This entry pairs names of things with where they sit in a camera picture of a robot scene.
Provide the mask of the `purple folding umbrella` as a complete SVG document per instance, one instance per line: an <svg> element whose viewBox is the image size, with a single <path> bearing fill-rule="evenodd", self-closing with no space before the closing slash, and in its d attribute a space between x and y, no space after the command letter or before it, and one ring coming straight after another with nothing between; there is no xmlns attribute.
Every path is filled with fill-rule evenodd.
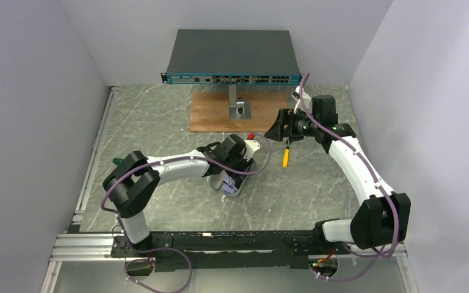
<svg viewBox="0 0 469 293"><path fill-rule="evenodd" d="M244 184L245 184L245 175L234 174L222 172L221 173L222 183L220 185L220 190L222 195L226 197L237 197Z"/></svg>

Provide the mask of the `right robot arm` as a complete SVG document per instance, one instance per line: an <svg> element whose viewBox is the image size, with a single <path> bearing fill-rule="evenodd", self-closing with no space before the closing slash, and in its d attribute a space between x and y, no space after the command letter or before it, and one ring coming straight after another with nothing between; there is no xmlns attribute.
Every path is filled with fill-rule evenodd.
<svg viewBox="0 0 469 293"><path fill-rule="evenodd" d="M352 127L339 123L334 97L310 97L297 92L293 97L294 108L279 110L265 138L277 142L314 138L340 166L360 204L352 219L316 223L313 228L315 244L332 248L345 242L368 249L402 242L407 234L411 208L408 195L395 192L379 176Z"/></svg>

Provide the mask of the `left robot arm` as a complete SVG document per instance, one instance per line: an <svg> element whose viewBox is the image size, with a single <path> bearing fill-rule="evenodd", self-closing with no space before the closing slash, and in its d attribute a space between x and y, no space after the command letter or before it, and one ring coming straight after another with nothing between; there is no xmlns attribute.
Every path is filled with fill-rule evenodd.
<svg viewBox="0 0 469 293"><path fill-rule="evenodd" d="M106 177L102 187L130 242L149 244L152 235L144 209L157 187L181 179L205 178L212 190L237 196L260 148L255 139L231 134L222 142L174 156L147 157L141 151L132 151Z"/></svg>

